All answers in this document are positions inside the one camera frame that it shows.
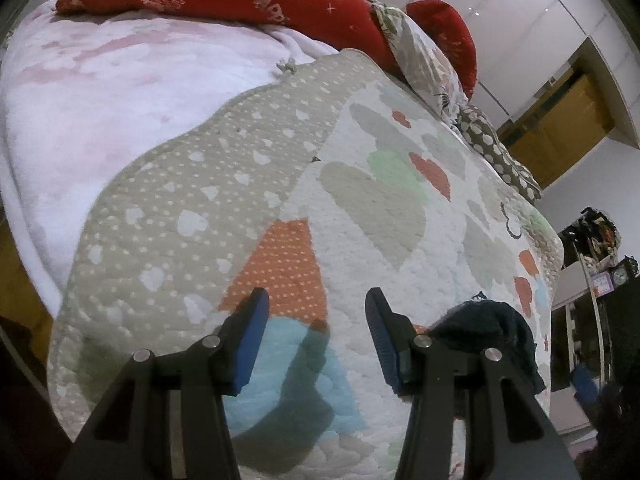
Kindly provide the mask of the dark navy striped-lined pants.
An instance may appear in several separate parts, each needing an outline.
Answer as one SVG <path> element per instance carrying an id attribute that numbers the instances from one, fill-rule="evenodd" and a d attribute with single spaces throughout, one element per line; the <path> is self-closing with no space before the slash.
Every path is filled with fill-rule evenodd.
<path id="1" fill-rule="evenodd" d="M 544 388 L 534 359 L 533 335 L 504 302 L 468 301 L 432 328 L 431 345 L 417 348 L 421 370 L 409 431 L 435 440 L 452 436 L 461 416 L 472 438 L 519 444 L 544 436 L 530 406 Z"/>

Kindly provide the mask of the cluttered white shelf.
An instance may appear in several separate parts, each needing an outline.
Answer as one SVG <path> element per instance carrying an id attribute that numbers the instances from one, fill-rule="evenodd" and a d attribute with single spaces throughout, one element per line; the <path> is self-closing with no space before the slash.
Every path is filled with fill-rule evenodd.
<path id="1" fill-rule="evenodd" d="M 551 420 L 560 434 L 590 426 L 577 399 L 590 384 L 630 382 L 639 359 L 639 261 L 618 254 L 620 231 L 587 207 L 560 232 L 564 263 L 552 304 Z"/>

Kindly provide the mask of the heart-patterned quilted bedspread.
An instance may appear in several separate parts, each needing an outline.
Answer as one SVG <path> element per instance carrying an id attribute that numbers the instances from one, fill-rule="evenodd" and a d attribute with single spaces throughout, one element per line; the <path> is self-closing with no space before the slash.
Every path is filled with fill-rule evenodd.
<path id="1" fill-rule="evenodd" d="M 130 354 L 188 348 L 256 287 L 250 382 L 224 402 L 247 479 L 389 479 L 410 406 L 383 378 L 369 289 L 429 328 L 462 302 L 521 313 L 550 374 L 562 263 L 544 216 L 356 51 L 224 104 L 114 177 L 82 229 L 48 363 L 76 437 Z"/>

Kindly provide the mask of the wooden door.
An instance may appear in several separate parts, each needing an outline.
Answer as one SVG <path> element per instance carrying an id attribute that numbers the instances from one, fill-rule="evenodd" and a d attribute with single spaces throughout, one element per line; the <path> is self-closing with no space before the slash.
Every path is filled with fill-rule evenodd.
<path id="1" fill-rule="evenodd" d="M 614 127 L 608 104 L 592 70 L 583 62 L 570 68 L 500 140 L 541 188 L 578 164 Z"/>

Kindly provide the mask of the floral white pillow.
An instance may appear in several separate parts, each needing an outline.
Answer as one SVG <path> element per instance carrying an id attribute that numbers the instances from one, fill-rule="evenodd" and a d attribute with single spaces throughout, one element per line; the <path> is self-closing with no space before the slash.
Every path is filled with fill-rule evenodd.
<path id="1" fill-rule="evenodd" d="M 372 9 L 408 86 L 443 122 L 453 125 L 469 99 L 446 54 L 396 6 L 375 1 Z"/>

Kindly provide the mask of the pink white fleece blanket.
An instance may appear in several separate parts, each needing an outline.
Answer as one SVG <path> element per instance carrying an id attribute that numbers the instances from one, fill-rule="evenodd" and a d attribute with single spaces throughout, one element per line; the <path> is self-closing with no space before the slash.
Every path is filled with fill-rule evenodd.
<path id="1" fill-rule="evenodd" d="M 122 168 L 271 84 L 279 63 L 332 53 L 276 25 L 62 15 L 53 1 L 26 14 L 1 63 L 1 197 L 47 311 L 60 310 L 85 218 Z"/>

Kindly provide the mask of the white glossy wardrobe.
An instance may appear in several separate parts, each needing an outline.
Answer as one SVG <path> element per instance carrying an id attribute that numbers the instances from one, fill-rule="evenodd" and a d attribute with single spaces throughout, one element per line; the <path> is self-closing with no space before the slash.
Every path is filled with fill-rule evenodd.
<path id="1" fill-rule="evenodd" d="M 418 0 L 378 0 L 404 6 Z M 442 0 L 471 32 L 477 54 L 473 101 L 496 127 L 516 122 L 542 87 L 593 47 L 616 127 L 639 140 L 639 51 L 604 0 Z"/>

